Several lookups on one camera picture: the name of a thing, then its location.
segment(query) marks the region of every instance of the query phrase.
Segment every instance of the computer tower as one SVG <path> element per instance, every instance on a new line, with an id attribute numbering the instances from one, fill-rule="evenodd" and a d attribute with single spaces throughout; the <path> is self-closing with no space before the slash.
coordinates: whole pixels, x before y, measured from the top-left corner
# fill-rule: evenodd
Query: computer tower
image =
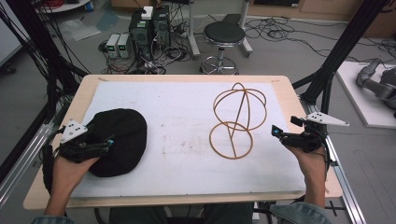
<path id="1" fill-rule="evenodd" d="M 157 44 L 163 48 L 171 46 L 171 30 L 169 18 L 169 6 L 157 7 L 154 9 L 152 16 L 154 24 L 154 32 L 157 39 Z"/>
<path id="2" fill-rule="evenodd" d="M 129 35 L 135 55 L 141 55 L 145 60 L 152 61 L 151 46 L 154 38 L 152 21 L 142 20 L 142 12 L 139 10 L 132 14 Z"/>

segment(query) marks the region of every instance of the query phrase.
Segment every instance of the white platform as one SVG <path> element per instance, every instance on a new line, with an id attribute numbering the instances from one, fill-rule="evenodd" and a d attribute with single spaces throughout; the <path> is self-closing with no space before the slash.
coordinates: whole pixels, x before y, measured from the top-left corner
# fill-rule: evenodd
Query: white platform
<path id="1" fill-rule="evenodd" d="M 356 84 L 359 71 L 366 65 L 366 63 L 344 62 L 338 69 L 337 76 L 340 77 L 346 93 L 367 127 L 396 129 L 396 118 L 393 117 L 395 110 L 388 108 L 372 91 L 360 88 Z M 371 79 L 379 82 L 385 70 L 380 64 Z"/>
<path id="2" fill-rule="evenodd" d="M 100 111 L 133 108 L 148 123 L 148 144 L 142 160 L 131 173 L 110 178 L 87 174 L 72 196 L 304 191 L 297 160 L 271 135 L 273 124 L 285 132 L 288 130 L 271 84 L 245 86 L 262 91 L 267 99 L 268 117 L 259 129 L 251 131 L 254 140 L 251 152 L 240 160 L 228 160 L 213 151 L 209 133 L 219 123 L 213 113 L 213 102 L 218 94 L 232 86 L 233 83 L 210 82 L 100 83 L 82 123 L 86 124 Z M 252 111 L 259 112 L 251 120 L 252 125 L 263 117 L 262 109 L 253 98 L 250 97 Z M 227 117 L 238 107 L 237 99 L 232 98 L 219 106 L 219 112 Z M 224 139 L 219 147 L 226 148 L 230 142 L 227 133 L 218 134 L 218 139 Z M 247 144 L 243 139 L 238 141 L 240 147 Z"/>

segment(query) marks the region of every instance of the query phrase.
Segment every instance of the black post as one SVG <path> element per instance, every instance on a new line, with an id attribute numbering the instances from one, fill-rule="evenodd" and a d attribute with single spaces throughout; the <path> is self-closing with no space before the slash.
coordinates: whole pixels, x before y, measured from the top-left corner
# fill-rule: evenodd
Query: black post
<path id="1" fill-rule="evenodd" d="M 325 114 L 329 112 L 332 78 L 386 2 L 387 0 L 364 0 L 319 70 L 293 83 L 293 88 L 297 89 L 311 82 L 301 95 L 303 101 L 314 105 L 323 92 L 320 111 Z"/>

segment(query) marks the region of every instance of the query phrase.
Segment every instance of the black hat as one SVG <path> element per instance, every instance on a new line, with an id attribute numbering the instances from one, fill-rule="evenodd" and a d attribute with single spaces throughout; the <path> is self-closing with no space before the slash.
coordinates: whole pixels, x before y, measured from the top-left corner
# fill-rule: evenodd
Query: black hat
<path id="1" fill-rule="evenodd" d="M 88 144 L 114 141 L 107 154 L 91 166 L 91 173 L 111 177 L 131 172 L 146 149 L 148 126 L 143 116 L 132 109 L 108 110 L 97 113 L 87 127 L 90 125 L 94 126 Z"/>

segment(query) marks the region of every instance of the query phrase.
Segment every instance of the stool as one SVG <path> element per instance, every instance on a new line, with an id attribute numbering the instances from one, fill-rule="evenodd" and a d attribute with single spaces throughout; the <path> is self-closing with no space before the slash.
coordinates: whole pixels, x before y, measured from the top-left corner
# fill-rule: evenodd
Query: stool
<path id="1" fill-rule="evenodd" d="M 208 75 L 230 74 L 239 75 L 235 62 L 224 57 L 224 48 L 236 47 L 245 39 L 244 30 L 236 24 L 226 21 L 216 21 L 204 29 L 207 42 L 219 47 L 218 56 L 210 56 L 201 63 L 200 71 Z"/>

